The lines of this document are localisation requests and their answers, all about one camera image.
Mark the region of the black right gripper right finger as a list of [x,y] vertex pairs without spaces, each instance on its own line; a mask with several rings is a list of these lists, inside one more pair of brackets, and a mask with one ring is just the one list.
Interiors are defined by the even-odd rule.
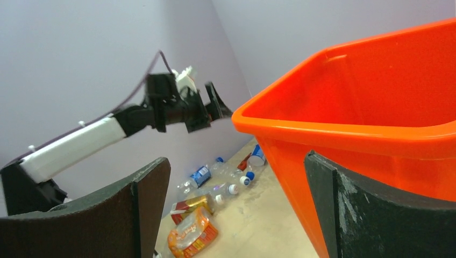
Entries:
[[388,186],[314,151],[303,163],[329,257],[455,257],[455,202]]

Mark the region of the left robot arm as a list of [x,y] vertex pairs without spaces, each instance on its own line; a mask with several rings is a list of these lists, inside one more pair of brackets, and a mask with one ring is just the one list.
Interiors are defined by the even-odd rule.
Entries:
[[232,116],[211,82],[205,84],[210,101],[203,103],[187,71],[148,74],[143,85],[141,104],[119,107],[3,167],[1,180],[8,216],[46,212],[63,204],[67,193],[54,182],[54,176],[147,127],[164,133],[168,125],[183,123],[191,133]]

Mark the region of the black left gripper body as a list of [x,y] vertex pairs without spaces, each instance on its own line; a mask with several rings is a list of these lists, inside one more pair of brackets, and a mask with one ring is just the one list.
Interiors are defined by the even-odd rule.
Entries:
[[176,124],[185,124],[187,132],[192,133],[210,126],[208,111],[202,102],[200,91],[191,87],[177,89]]

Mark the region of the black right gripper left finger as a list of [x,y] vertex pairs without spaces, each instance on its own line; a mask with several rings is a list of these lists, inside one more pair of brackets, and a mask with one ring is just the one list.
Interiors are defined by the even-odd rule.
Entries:
[[153,257],[171,167],[157,158],[129,176],[64,202],[15,161],[1,170],[7,216],[1,257]]

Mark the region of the orange plastic bin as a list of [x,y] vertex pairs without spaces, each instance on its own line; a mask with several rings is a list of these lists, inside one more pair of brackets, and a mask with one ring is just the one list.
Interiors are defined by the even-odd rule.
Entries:
[[320,257],[304,159],[455,202],[455,19],[326,48],[232,116],[253,135]]

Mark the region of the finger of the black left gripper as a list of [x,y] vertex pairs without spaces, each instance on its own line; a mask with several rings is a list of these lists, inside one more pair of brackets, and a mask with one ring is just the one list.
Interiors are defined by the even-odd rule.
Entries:
[[233,112],[224,104],[219,94],[217,93],[212,82],[205,84],[206,91],[209,96],[210,102],[205,104],[205,109],[211,121],[220,119],[229,119],[232,117]]

